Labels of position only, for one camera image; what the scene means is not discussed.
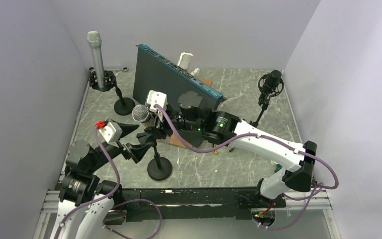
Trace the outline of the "rhinestone microphone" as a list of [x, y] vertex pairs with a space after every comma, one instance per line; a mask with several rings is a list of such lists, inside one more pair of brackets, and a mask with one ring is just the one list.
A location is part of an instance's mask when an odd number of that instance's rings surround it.
[[131, 112], [134, 121], [143, 124], [145, 127], [152, 125], [153, 117], [146, 105], [136, 105]]

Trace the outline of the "green handled screwdriver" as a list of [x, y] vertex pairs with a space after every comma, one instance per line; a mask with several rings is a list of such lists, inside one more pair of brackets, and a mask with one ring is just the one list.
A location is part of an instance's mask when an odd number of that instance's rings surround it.
[[275, 173], [279, 172], [283, 167], [281, 165], [277, 165], [276, 169], [274, 170]]

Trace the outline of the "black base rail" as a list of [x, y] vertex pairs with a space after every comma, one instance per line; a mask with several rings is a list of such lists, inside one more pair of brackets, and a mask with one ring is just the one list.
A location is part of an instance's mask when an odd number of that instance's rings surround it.
[[211, 219], [235, 218], [249, 220], [252, 215], [268, 210], [270, 213], [285, 212], [287, 216], [298, 214], [302, 208], [307, 210], [327, 210], [331, 208], [328, 195], [321, 191], [307, 204], [296, 198], [305, 197], [307, 193], [287, 192], [288, 197], [278, 196], [272, 203], [256, 199], [255, 187], [221, 187], [221, 188], [142, 188], [123, 189], [123, 196], [130, 201], [126, 206], [117, 206], [108, 213], [104, 222], [108, 225], [120, 225], [123, 222], [142, 222], [157, 220], [156, 209], [146, 202], [135, 199], [146, 199], [155, 203], [163, 219]]

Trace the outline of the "wooden board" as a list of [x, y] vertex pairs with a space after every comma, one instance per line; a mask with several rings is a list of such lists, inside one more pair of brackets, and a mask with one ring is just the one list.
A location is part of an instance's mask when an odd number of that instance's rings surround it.
[[[212, 81], [210, 79], [206, 79], [206, 78], [198, 78], [198, 79], [200, 79], [203, 83], [206, 83], [209, 86], [211, 86], [212, 84]], [[185, 146], [178, 140], [178, 138], [174, 134], [170, 138], [158, 139], [157, 142], [185, 148]]]

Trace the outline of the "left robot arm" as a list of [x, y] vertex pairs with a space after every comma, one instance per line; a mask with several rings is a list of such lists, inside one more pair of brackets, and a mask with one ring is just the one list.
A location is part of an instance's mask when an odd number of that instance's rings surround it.
[[146, 132], [137, 135], [139, 144], [122, 144], [120, 140], [136, 129], [136, 124], [99, 121], [94, 129], [97, 147], [83, 140], [69, 146], [52, 239], [91, 239], [99, 226], [108, 227], [105, 217], [110, 211], [142, 201], [125, 198], [113, 161], [121, 155], [138, 163], [156, 146], [154, 136]]

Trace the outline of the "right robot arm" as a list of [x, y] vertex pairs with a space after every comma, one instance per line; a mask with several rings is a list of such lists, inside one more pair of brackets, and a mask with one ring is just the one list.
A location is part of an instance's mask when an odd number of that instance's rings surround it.
[[308, 192], [312, 186], [314, 156], [317, 145], [281, 139], [250, 125], [227, 112], [213, 111], [198, 93], [189, 91], [178, 98], [178, 111], [167, 102], [167, 95], [151, 90], [145, 104], [132, 110], [135, 121], [146, 125], [146, 130], [157, 138], [165, 139], [174, 134], [188, 149], [197, 153], [206, 150], [194, 148], [191, 140], [183, 139], [180, 131], [199, 133], [199, 138], [216, 147], [230, 146], [261, 155], [282, 168], [257, 185], [254, 200], [261, 207], [267, 206], [277, 196], [289, 191]]

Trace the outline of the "dark network switch box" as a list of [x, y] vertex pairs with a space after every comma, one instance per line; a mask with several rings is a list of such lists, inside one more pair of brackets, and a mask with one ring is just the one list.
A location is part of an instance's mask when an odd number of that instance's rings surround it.
[[197, 121], [201, 118], [201, 129], [203, 131], [214, 128], [215, 111], [226, 98], [220, 92], [168, 60], [151, 47], [144, 44], [137, 45], [137, 47], [133, 98], [144, 105], [151, 90], [164, 93], [167, 95], [167, 114], [178, 116], [181, 112], [180, 96], [187, 92], [195, 92], [197, 96], [202, 97], [201, 105], [198, 107], [201, 109], [202, 115], [200, 117], [187, 117], [183, 113], [183, 117], [190, 121]]

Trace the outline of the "silver microphone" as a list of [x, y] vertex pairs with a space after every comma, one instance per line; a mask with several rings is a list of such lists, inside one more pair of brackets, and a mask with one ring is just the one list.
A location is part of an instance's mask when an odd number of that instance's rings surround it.
[[88, 44], [91, 48], [96, 73], [97, 84], [99, 88], [104, 88], [104, 66], [101, 52], [102, 40], [99, 32], [90, 31], [87, 34]]

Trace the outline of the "small white bottle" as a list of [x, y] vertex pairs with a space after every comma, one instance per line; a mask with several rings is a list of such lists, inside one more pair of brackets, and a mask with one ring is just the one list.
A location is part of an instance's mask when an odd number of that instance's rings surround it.
[[199, 73], [199, 71], [200, 71], [200, 68], [195, 68], [195, 69], [191, 72], [191, 75], [193, 75], [193, 76], [197, 76], [198, 73]]

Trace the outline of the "black tripod shock mount stand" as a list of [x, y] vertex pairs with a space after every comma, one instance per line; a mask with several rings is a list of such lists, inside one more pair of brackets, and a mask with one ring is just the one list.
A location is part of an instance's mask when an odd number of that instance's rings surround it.
[[[272, 96], [272, 95], [266, 95], [263, 93], [263, 85], [264, 85], [264, 82], [265, 82], [265, 79], [267, 77], [269, 73], [267, 74], [264, 74], [259, 80], [258, 80], [258, 89], [260, 91], [260, 96], [258, 98], [258, 105], [262, 107], [262, 110], [260, 111], [257, 119], [255, 121], [250, 121], [250, 125], [253, 126], [253, 127], [257, 127], [258, 124], [259, 124], [259, 121], [263, 115], [263, 113], [268, 109], [268, 106], [270, 105], [270, 99], [273, 98], [273, 97], [276, 97], [276, 96]], [[282, 82], [278, 88], [276, 89], [276, 91], [280, 94], [284, 89], [284, 82]]]

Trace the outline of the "black condenser microphone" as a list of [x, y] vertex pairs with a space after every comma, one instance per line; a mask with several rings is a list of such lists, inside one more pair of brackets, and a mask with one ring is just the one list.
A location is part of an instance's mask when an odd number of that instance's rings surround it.
[[282, 73], [279, 70], [273, 70], [269, 73], [264, 82], [263, 93], [266, 95], [277, 96], [279, 93], [276, 91], [278, 86], [282, 83]]

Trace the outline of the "clip desk mic stand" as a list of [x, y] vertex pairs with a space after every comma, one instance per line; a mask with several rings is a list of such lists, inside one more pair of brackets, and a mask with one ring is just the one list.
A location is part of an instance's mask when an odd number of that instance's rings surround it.
[[157, 140], [153, 134], [143, 132], [137, 134], [137, 139], [141, 144], [150, 143], [154, 150], [154, 158], [148, 163], [147, 173], [149, 177], [155, 181], [163, 181], [168, 179], [173, 171], [173, 166], [165, 157], [160, 156], [157, 149]]

